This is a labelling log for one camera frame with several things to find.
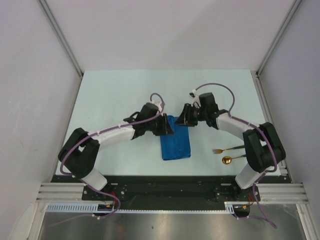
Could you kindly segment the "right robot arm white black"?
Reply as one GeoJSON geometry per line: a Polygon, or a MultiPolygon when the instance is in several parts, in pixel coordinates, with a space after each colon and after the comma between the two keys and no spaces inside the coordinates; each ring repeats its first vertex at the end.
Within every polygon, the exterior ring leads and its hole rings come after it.
{"type": "Polygon", "coordinates": [[[197,95],[193,91],[189,95],[193,102],[184,105],[175,125],[195,127],[198,122],[206,122],[209,127],[243,140],[247,164],[235,177],[236,185],[230,188],[231,196],[242,201],[249,194],[248,188],[262,175],[275,171],[278,163],[286,158],[278,133],[270,122],[254,125],[232,116],[226,109],[219,109],[211,92],[197,95]]]}

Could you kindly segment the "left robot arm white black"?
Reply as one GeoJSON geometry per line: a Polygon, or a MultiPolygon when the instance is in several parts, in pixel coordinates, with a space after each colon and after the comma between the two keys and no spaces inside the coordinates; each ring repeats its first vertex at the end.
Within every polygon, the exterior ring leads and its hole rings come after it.
{"type": "Polygon", "coordinates": [[[93,188],[100,200],[110,196],[107,179],[95,169],[98,152],[124,141],[131,141],[151,132],[155,136],[172,135],[174,132],[163,113],[163,102],[147,102],[140,111],[125,118],[124,123],[95,133],[83,128],[75,129],[58,154],[61,167],[66,167],[71,176],[93,188]]]}

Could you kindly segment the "blue cloth napkin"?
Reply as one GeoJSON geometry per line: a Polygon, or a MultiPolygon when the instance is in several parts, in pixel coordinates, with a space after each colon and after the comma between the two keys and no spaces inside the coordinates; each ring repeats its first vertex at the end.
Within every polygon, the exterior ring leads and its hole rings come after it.
{"type": "Polygon", "coordinates": [[[160,136],[161,157],[164,161],[180,160],[191,157],[189,128],[175,124],[176,116],[169,115],[168,123],[174,134],[160,136]]]}

